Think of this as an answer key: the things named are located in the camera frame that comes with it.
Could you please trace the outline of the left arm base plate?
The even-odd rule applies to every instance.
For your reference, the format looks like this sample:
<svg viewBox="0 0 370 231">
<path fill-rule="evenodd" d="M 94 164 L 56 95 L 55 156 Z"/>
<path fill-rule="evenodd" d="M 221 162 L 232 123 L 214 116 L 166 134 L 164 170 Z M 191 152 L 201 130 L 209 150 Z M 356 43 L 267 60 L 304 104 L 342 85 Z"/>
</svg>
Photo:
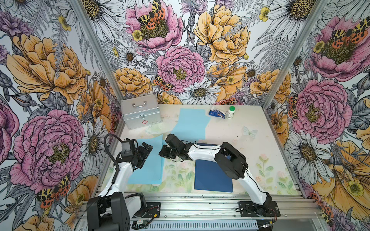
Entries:
<svg viewBox="0 0 370 231">
<path fill-rule="evenodd" d="M 161 202 L 147 202 L 145 211 L 136 212 L 133 218 L 159 218 L 161 214 Z"/>
</svg>

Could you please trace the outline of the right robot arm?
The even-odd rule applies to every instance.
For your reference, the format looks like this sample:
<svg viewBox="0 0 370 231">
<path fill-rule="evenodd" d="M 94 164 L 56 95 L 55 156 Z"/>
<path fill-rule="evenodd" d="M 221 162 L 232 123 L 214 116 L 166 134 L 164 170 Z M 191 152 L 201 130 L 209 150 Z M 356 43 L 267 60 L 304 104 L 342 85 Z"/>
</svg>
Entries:
<svg viewBox="0 0 370 231">
<path fill-rule="evenodd" d="M 184 143 L 174 134 L 169 134 L 159 156 L 166 159 L 180 158 L 183 161 L 204 160 L 215 162 L 231 179 L 237 180 L 246 190 L 251 201 L 246 210 L 258 217 L 266 217 L 271 211 L 272 197 L 261 189 L 249 170 L 246 157 L 228 142 L 221 145 L 209 143 Z"/>
</svg>

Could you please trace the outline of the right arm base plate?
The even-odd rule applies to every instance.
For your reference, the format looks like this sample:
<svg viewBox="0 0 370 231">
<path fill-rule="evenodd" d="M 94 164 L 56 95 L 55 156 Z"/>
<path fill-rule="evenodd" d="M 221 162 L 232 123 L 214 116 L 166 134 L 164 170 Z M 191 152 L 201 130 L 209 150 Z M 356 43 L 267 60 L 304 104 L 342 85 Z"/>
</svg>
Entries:
<svg viewBox="0 0 370 231">
<path fill-rule="evenodd" d="M 280 217 L 280 209 L 276 201 L 270 203 L 269 208 L 253 203 L 252 201 L 239 201 L 236 212 L 239 212 L 241 217 Z"/>
</svg>

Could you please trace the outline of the dark blue paper large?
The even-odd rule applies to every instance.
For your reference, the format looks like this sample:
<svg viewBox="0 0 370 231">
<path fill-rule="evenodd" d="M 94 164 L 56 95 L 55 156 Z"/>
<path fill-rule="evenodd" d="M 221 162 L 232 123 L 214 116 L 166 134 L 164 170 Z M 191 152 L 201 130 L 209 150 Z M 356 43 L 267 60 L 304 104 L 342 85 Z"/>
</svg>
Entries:
<svg viewBox="0 0 370 231">
<path fill-rule="evenodd" d="M 219 153 L 219 145 L 198 143 L 190 152 L 190 157 L 195 160 L 195 190 L 214 192 L 233 192 L 233 182 L 215 161 Z"/>
</svg>

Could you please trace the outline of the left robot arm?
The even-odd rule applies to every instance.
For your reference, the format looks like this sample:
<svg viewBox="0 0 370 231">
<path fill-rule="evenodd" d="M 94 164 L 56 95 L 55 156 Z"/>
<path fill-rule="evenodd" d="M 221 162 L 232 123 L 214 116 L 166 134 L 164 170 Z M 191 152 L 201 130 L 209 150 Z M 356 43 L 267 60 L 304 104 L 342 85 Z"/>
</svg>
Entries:
<svg viewBox="0 0 370 231">
<path fill-rule="evenodd" d="M 131 218 L 143 214 L 146 210 L 145 197 L 142 193 L 124 196 L 128 180 L 135 170 L 143 167 L 153 146 L 136 140 L 119 140 L 122 151 L 114 157 L 104 138 L 104 148 L 113 161 L 114 174 L 110 184 L 95 198 L 87 203 L 87 226 L 89 231 L 128 231 L 131 228 Z"/>
</svg>

